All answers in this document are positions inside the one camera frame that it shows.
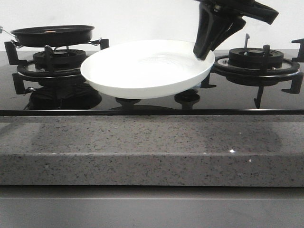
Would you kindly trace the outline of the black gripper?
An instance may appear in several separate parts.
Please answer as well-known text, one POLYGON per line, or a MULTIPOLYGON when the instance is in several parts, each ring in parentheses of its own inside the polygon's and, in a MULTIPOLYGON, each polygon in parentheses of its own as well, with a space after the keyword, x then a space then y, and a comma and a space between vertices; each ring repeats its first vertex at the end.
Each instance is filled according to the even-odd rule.
POLYGON ((199 26, 193 53, 204 60, 227 38, 243 29, 246 22, 229 14, 239 14, 272 24, 279 12, 256 0, 200 0, 199 26))

